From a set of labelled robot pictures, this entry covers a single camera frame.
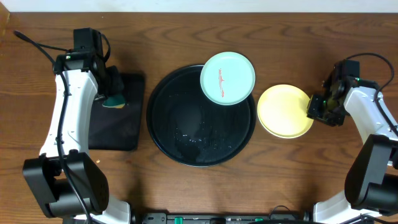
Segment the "green scouring sponge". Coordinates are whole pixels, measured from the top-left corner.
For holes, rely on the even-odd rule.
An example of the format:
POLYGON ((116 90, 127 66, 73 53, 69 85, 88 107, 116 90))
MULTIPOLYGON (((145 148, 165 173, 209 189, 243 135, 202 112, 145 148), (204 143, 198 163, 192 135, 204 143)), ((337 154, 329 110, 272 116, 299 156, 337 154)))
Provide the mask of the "green scouring sponge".
POLYGON ((123 108, 126 104, 126 100, 124 99, 122 94, 112 95, 107 97, 102 103, 102 106, 105 108, 123 108))

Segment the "yellow plate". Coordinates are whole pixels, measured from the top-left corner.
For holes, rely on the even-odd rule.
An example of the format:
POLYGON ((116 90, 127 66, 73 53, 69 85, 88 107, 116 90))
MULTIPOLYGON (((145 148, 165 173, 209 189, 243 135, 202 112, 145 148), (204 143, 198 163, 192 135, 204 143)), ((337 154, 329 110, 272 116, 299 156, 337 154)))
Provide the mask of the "yellow plate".
POLYGON ((313 124, 307 117, 309 96, 293 85, 274 85, 268 88, 257 103, 257 116, 263 128, 284 139, 304 135, 313 124))

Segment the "light blue plate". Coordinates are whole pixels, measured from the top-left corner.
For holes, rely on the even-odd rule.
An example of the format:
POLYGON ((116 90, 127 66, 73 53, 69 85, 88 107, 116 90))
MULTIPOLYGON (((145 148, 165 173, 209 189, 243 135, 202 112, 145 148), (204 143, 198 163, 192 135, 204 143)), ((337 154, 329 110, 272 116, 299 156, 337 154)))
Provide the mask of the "light blue plate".
POLYGON ((252 63, 236 52, 221 52, 203 66, 200 86, 212 102, 235 105, 245 100, 254 89, 256 74, 252 63))

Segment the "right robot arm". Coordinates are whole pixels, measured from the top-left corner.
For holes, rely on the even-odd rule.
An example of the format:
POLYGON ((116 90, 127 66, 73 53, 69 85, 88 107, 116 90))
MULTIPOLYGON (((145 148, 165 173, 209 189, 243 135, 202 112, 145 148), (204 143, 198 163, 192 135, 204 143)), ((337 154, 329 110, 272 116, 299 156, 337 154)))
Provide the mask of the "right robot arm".
POLYGON ((318 202, 313 208, 317 223, 348 223, 397 214, 397 122, 384 103, 376 82, 325 81, 325 94, 313 95, 307 116, 329 126, 340 126, 345 116, 354 120, 362 149, 345 179, 344 191, 318 202))

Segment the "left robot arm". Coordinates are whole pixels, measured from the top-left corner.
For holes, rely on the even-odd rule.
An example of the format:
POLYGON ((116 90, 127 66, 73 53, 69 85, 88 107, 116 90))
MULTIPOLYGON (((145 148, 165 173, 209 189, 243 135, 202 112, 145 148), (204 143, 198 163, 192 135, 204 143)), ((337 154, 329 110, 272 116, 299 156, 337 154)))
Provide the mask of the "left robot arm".
POLYGON ((106 176, 88 149, 91 109, 104 75, 93 55, 59 55, 53 65, 56 99, 49 133, 39 156, 22 173, 42 213, 80 223, 132 223, 131 206, 109 193, 106 176))

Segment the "black rectangular tray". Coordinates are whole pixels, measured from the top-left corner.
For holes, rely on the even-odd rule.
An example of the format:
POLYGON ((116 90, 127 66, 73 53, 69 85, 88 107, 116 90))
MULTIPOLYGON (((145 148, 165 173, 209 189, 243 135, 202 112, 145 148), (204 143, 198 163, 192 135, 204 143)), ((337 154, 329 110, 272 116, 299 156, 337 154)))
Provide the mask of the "black rectangular tray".
POLYGON ((134 151, 139 140, 145 78, 140 73, 123 73, 122 108, 106 108, 101 101, 94 101, 88 134, 90 149, 134 151))

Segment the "black round tray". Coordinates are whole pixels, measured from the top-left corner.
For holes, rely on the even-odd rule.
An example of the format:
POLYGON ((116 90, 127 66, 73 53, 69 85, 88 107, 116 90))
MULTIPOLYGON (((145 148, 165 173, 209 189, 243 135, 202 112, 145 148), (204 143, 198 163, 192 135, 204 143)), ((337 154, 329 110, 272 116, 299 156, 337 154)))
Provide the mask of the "black round tray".
POLYGON ((179 68, 154 88, 147 105, 147 128, 169 158, 193 167, 215 166, 237 156, 256 125, 254 98, 223 106, 200 86, 202 65, 179 68))

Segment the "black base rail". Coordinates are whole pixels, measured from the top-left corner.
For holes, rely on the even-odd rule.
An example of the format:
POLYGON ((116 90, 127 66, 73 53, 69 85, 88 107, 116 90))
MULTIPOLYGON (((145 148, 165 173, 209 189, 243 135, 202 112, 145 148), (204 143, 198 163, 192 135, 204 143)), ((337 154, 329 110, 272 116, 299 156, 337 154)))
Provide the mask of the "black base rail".
POLYGON ((170 213, 153 210, 136 217, 137 224, 269 224, 310 223, 309 211, 298 212, 278 205, 269 213, 170 213))

